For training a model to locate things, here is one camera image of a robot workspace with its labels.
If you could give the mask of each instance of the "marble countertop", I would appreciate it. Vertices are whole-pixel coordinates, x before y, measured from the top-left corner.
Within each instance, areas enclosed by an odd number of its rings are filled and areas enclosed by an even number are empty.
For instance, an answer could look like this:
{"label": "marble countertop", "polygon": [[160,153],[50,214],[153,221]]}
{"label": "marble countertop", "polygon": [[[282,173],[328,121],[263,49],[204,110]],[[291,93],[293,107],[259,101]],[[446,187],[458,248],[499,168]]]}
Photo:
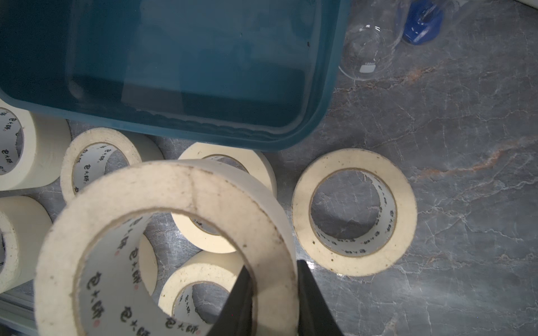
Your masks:
{"label": "marble countertop", "polygon": [[[93,127],[69,125],[73,136]],[[191,144],[151,138],[167,159]],[[537,10],[488,1],[442,39],[400,44],[386,77],[353,82],[340,75],[312,135],[266,153],[290,219],[303,170],[322,154],[349,147],[394,162],[413,187],[419,216],[412,245],[386,271],[348,277],[311,263],[347,336],[537,334]],[[327,230],[375,219],[377,195],[366,183],[357,197],[350,181],[361,176],[354,174],[335,177],[314,199],[313,216]],[[35,198],[53,219],[65,206],[59,181],[0,192],[8,195]],[[169,214],[155,215],[146,235],[158,258],[157,299],[169,275],[199,250]],[[296,247],[298,258],[312,262],[297,241]],[[32,284],[16,291],[32,295]]]}

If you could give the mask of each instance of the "tape roll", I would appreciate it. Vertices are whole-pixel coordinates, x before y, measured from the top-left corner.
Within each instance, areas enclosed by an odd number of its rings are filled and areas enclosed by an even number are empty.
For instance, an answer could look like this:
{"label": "tape roll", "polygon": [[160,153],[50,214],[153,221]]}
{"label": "tape roll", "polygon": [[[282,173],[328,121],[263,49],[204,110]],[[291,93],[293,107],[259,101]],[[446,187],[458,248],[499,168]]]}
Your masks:
{"label": "tape roll", "polygon": [[217,254],[201,251],[168,278],[159,297],[159,307],[176,319],[205,325],[204,328],[208,329],[209,325],[194,309],[193,285],[209,282],[230,293],[242,268],[243,259],[237,252]]}
{"label": "tape roll", "polygon": [[42,187],[60,176],[71,142],[64,119],[18,109],[0,99],[0,128],[0,190]]}
{"label": "tape roll", "polygon": [[0,198],[0,292],[34,278],[39,249],[52,221],[37,201],[26,196]]}
{"label": "tape roll", "polygon": [[[66,203],[104,175],[108,159],[116,150],[123,154],[129,165],[163,159],[157,145],[142,134],[102,127],[87,130],[71,142],[63,157],[60,187]],[[142,236],[139,248],[142,280],[148,292],[153,293],[157,283],[157,258],[145,236]]]}
{"label": "tape roll", "polygon": [[[261,152],[196,142],[181,154],[179,160],[219,160],[221,158],[230,158],[239,162],[247,173],[272,191],[274,197],[277,196],[277,180],[273,168]],[[235,252],[235,247],[226,238],[218,235],[211,226],[202,220],[192,220],[178,213],[173,213],[172,218],[179,231],[196,247],[213,253]]]}
{"label": "tape roll", "polygon": [[157,286],[157,256],[155,256],[153,246],[151,246],[150,241],[144,234],[140,238],[138,249],[140,276],[147,291],[152,294],[155,291],[155,286]]}
{"label": "tape roll", "polygon": [[255,334],[296,335],[297,267],[284,210],[239,169],[180,160],[105,175],[64,208],[45,239],[34,282],[41,336],[203,334],[138,290],[138,239],[154,212],[183,213],[217,228],[250,271]]}
{"label": "tape roll", "polygon": [[[316,189],[330,175],[360,170],[379,195],[375,225],[355,239],[324,234],[312,221],[310,208]],[[416,229],[416,201],[405,175],[387,158],[363,149],[341,149],[312,162],[293,193],[293,226],[305,251],[324,268],[349,276],[366,276],[390,267],[411,245]]]}

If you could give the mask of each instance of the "blue object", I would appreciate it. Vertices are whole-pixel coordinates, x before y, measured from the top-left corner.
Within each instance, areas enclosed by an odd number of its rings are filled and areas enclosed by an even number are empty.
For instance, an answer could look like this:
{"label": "blue object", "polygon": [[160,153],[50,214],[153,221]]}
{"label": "blue object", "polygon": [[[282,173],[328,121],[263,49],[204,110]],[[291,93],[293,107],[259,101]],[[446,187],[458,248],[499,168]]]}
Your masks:
{"label": "blue object", "polygon": [[0,98],[122,130],[279,150],[327,111],[349,0],[5,0]]}
{"label": "blue object", "polygon": [[443,17],[443,10],[430,0],[413,2],[403,29],[403,39],[413,45],[435,39],[441,31]]}

